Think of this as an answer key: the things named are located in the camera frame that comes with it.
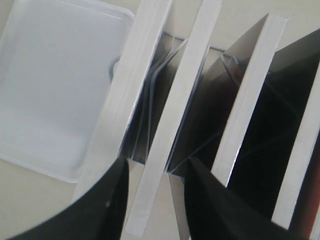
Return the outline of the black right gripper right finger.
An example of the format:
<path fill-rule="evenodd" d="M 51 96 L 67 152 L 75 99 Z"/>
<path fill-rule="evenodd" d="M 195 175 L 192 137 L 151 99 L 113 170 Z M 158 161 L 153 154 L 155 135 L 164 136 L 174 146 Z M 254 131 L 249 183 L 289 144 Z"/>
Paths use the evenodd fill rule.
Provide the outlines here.
<path fill-rule="evenodd" d="M 197 158 L 187 161 L 184 201 L 193 240 L 290 239 L 287 230 L 250 208 Z"/>

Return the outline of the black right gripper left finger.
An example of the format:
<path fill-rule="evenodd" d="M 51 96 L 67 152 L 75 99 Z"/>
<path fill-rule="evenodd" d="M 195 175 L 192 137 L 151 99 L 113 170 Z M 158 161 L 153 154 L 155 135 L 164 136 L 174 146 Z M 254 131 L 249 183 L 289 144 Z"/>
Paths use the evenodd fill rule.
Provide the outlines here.
<path fill-rule="evenodd" d="M 81 198 L 14 240 L 119 240 L 129 195 L 129 164 L 119 157 Z"/>

